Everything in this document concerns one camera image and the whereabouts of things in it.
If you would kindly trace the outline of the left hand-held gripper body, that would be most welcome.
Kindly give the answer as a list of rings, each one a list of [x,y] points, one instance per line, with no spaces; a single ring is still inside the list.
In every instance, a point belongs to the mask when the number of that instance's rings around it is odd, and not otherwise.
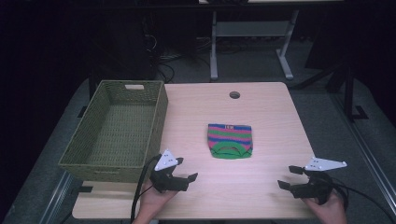
[[[185,177],[173,176],[176,168],[176,157],[169,149],[166,149],[150,174],[149,179],[153,187],[160,193],[168,190],[186,191],[190,183]]]

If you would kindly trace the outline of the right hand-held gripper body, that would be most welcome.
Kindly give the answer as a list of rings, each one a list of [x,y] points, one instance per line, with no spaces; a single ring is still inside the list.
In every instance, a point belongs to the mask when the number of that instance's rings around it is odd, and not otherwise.
[[[342,196],[344,204],[347,204],[347,192],[337,187],[327,174],[327,171],[345,167],[347,167],[345,161],[331,161],[312,157],[309,163],[303,166],[303,175],[308,177],[308,182],[306,184],[292,185],[290,192],[294,198],[316,198],[318,204],[324,204],[328,201],[332,191],[336,189]]]

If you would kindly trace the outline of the striped cloth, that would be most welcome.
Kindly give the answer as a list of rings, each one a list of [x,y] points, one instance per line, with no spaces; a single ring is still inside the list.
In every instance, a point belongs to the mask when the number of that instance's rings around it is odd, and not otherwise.
[[[214,158],[249,158],[253,151],[252,128],[248,125],[209,124],[207,143]]]

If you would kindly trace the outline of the green woven basket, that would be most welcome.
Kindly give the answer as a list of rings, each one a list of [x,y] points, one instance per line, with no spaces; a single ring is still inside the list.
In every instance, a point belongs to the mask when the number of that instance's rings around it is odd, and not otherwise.
[[[136,183],[160,152],[167,105],[161,81],[101,81],[59,165],[84,181]]]

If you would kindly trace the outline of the person's right hand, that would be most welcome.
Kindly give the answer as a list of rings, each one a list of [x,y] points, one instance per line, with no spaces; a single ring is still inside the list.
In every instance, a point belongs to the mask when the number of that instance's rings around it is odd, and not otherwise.
[[[315,199],[305,198],[303,202],[310,208],[321,224],[347,224],[344,201],[333,191],[328,201],[317,204]]]

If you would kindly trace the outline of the dark metal stand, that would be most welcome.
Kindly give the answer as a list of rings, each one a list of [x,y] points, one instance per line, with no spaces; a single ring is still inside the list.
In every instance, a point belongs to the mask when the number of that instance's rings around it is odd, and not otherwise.
[[[331,71],[331,78],[326,85],[326,90],[329,93],[337,93],[341,88],[344,88],[342,109],[351,122],[356,119],[368,119],[364,109],[360,105],[353,104],[354,80],[354,73],[348,65],[337,64]]]

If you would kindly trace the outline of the aluminium floor rail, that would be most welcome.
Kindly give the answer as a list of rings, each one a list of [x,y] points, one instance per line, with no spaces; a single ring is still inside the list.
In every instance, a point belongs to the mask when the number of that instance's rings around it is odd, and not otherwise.
[[[64,197],[70,187],[71,182],[73,181],[73,177],[67,173],[62,172],[61,178],[56,185],[54,191],[52,192],[49,203],[47,204],[43,215],[39,220],[39,224],[53,224],[55,218],[57,217],[62,203],[64,201]]]
[[[396,188],[394,188],[390,183],[378,160],[375,158],[375,155],[369,148],[369,145],[366,143],[363,136],[361,135],[361,132],[356,126],[356,123],[347,116],[346,112],[344,111],[343,103],[340,97],[331,94],[330,98],[334,107],[339,112],[342,120],[351,132],[353,139],[356,141],[360,150],[360,154],[366,165],[368,166],[368,169],[372,177],[374,178],[375,183],[378,185],[387,204],[389,205],[392,214],[396,217]]]

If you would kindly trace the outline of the white metal desk frame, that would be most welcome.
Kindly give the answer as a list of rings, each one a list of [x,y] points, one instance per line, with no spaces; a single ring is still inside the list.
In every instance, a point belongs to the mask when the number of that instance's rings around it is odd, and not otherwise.
[[[217,12],[212,14],[211,50],[209,54],[210,79],[217,80],[217,40],[219,37],[283,37],[284,44],[276,50],[276,57],[287,80],[293,80],[286,53],[299,15],[298,10],[291,13],[288,21],[218,21]]]

